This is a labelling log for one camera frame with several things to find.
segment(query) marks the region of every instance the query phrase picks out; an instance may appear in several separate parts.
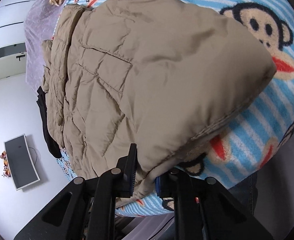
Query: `bed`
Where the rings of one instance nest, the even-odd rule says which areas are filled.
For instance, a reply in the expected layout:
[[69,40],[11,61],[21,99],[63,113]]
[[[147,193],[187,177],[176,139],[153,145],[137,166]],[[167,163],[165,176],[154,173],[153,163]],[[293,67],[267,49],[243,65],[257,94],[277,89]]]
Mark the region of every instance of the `bed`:
[[[96,7],[105,0],[66,0]],[[182,0],[209,7],[245,24],[241,18],[247,11],[254,20],[248,23],[253,31],[265,24],[264,37],[268,51],[278,66],[277,76],[257,100],[215,137],[204,160],[181,165],[191,176],[216,177],[230,188],[260,169],[294,133],[294,9],[287,0]],[[51,6],[48,0],[37,0],[26,21],[27,83],[36,90],[41,82],[44,64],[39,53],[42,40],[53,36],[63,6]],[[63,149],[59,165],[71,180],[73,172],[68,153]],[[170,200],[160,199],[155,193],[117,209],[121,216],[150,216],[172,212]]]

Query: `black cloth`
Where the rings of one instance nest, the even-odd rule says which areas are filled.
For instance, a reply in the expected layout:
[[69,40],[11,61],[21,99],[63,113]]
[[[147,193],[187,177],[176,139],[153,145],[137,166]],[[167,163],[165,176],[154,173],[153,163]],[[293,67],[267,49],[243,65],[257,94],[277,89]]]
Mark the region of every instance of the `black cloth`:
[[42,128],[43,128],[43,136],[45,138],[45,142],[48,146],[49,152],[53,155],[53,157],[59,159],[61,158],[61,152],[56,141],[50,136],[47,126],[47,108],[45,104],[45,92],[43,92],[42,88],[39,87],[38,90],[38,100],[37,104],[40,109],[40,115],[42,119]]

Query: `wall-mounted television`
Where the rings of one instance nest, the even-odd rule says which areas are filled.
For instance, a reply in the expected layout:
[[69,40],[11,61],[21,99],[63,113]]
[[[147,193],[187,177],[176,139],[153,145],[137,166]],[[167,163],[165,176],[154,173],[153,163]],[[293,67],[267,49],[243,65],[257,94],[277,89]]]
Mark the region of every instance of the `wall-mounted television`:
[[22,189],[35,182],[39,176],[34,167],[26,136],[20,135],[4,142],[8,166],[16,190]]

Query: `beige puffer jacket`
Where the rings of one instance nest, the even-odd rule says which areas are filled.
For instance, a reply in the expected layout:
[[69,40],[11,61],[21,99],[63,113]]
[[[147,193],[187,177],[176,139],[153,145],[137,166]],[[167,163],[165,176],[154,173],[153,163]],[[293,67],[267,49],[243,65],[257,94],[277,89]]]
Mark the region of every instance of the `beige puffer jacket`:
[[50,135],[86,179],[114,168],[136,143],[132,199],[198,157],[276,72],[242,24],[179,0],[68,5],[43,47]]

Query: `white wall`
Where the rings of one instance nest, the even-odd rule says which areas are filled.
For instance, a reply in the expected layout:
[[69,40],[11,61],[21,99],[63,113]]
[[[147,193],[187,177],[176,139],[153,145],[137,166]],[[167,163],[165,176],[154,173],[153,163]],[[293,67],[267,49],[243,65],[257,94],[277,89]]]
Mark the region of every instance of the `white wall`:
[[[46,146],[37,96],[25,83],[25,74],[0,80],[0,154],[3,142],[26,134],[29,147],[37,150],[36,170],[41,181],[16,191],[11,178],[2,177],[0,159],[0,234],[15,235],[68,183]],[[34,151],[30,149],[35,160]]]

